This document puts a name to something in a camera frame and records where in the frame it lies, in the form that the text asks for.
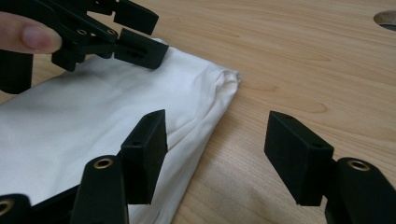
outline black plastic bracket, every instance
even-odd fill
[[[396,191],[375,166],[332,159],[333,147],[292,116],[271,111],[264,152],[299,205],[327,198],[329,224],[396,223]]]
[[[158,68],[168,46],[123,29],[116,31],[87,15],[88,11],[112,15],[114,22],[151,35],[159,16],[128,0],[2,0],[0,11],[21,15],[46,24],[63,40],[52,62],[73,72],[86,55]],[[17,94],[31,86],[33,55],[0,50],[0,90]]]
[[[127,204],[150,204],[167,153],[165,111],[145,115],[117,156],[88,162],[80,185],[31,206],[22,194],[0,196],[1,224],[128,223]]]

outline folded white towel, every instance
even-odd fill
[[[0,195],[36,204],[74,187],[88,161],[117,154],[145,114],[165,109],[169,152],[152,205],[130,205],[129,214],[169,223],[239,80],[174,48],[156,70],[94,57],[0,105]]]

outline wood grain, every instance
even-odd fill
[[[270,110],[302,121],[335,159],[368,161],[396,186],[396,33],[373,20],[394,1],[135,2],[160,15],[155,37],[243,78],[174,223],[325,223],[325,199],[296,205],[263,153]],[[35,84],[61,72],[49,56],[35,58]]]

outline human hand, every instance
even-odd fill
[[[46,25],[0,12],[0,49],[30,54],[52,53],[61,45],[61,37]]]

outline fingernail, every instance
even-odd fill
[[[52,53],[62,45],[61,37],[45,26],[26,26],[22,32],[22,41],[30,49],[42,53]]]

